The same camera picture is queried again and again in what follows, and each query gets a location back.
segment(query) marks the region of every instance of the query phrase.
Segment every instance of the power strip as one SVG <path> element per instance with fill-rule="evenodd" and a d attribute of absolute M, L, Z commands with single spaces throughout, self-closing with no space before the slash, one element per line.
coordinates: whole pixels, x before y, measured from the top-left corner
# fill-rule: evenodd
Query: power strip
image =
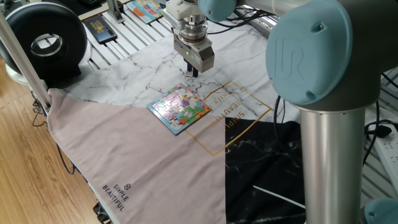
<path fill-rule="evenodd" d="M 383 124 L 383 126 L 391 128 L 392 132 L 385 138 L 376 138 L 374 147 L 398 194 L 398 131 L 392 124 Z"/>

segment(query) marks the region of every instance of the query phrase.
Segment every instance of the metal frame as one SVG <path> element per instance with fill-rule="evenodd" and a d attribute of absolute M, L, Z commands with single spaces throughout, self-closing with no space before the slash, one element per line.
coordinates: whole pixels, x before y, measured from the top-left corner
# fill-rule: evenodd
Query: metal frame
<path fill-rule="evenodd" d="M 24 49 L 22 49 L 17 37 L 2 13 L 0 15 L 0 39 L 4 46 L 6 46 L 23 76 L 25 76 L 44 109 L 49 108 L 51 106 L 51 97 L 44 88 L 43 83 L 40 81 L 39 76 L 27 58 Z"/>

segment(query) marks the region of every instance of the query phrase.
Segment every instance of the metal pole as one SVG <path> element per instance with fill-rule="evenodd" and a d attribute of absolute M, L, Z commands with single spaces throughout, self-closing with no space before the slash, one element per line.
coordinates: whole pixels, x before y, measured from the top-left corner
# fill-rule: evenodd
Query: metal pole
<path fill-rule="evenodd" d="M 118 1 L 117 0 L 107 0 L 109 7 L 109 13 L 115 19 L 118 23 L 124 22 L 124 19 L 122 18 L 122 15 L 119 11 L 119 6 L 118 6 Z"/>
<path fill-rule="evenodd" d="M 365 108 L 301 108 L 307 224 L 358 224 Z"/>
<path fill-rule="evenodd" d="M 11 27 L 2 13 L 0 15 L 0 39 L 4 46 L 6 46 L 23 76 L 25 76 L 26 80 L 29 82 L 30 87 L 32 87 L 42 106 L 45 109 L 48 108 L 51 105 L 50 95 L 44 88 L 39 76 L 27 58 L 24 49 L 22 49 L 17 37 L 11 30 Z"/>

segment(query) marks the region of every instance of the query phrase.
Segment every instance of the black cloth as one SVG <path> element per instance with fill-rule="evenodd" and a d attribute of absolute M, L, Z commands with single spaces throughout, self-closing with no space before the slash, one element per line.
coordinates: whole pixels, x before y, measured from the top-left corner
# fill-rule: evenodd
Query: black cloth
<path fill-rule="evenodd" d="M 233 129 L 227 128 L 226 142 L 252 123 L 240 119 Z M 300 125 L 291 121 L 278 124 L 277 130 L 283 147 L 275 142 L 273 123 L 257 122 L 226 148 L 227 223 L 305 222 L 305 209 L 253 187 L 304 205 Z"/>

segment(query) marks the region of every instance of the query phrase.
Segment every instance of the colorful card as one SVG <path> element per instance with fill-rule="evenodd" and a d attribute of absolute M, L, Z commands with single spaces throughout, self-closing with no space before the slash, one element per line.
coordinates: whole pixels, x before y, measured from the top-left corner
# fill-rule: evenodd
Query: colorful card
<path fill-rule="evenodd" d="M 183 84 L 148 103 L 150 109 L 174 134 L 180 134 L 211 108 Z"/>
<path fill-rule="evenodd" d="M 126 6 L 146 24 L 151 23 L 163 16 L 162 7 L 154 0 L 133 0 Z"/>

